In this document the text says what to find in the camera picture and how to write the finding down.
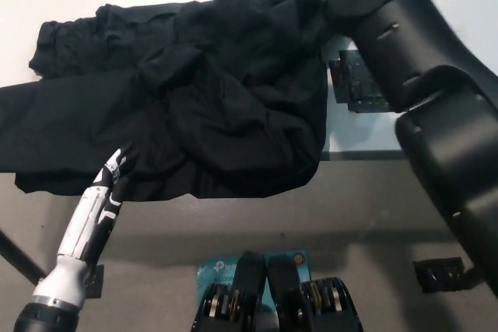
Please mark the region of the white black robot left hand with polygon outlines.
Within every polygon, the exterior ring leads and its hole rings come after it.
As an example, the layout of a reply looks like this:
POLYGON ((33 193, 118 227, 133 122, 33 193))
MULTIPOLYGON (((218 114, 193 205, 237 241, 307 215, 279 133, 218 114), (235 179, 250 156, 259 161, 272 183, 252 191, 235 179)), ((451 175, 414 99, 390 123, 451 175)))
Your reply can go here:
POLYGON ((88 264, 98 262, 124 200, 130 150, 116 150, 85 189, 58 248, 59 256, 88 264))

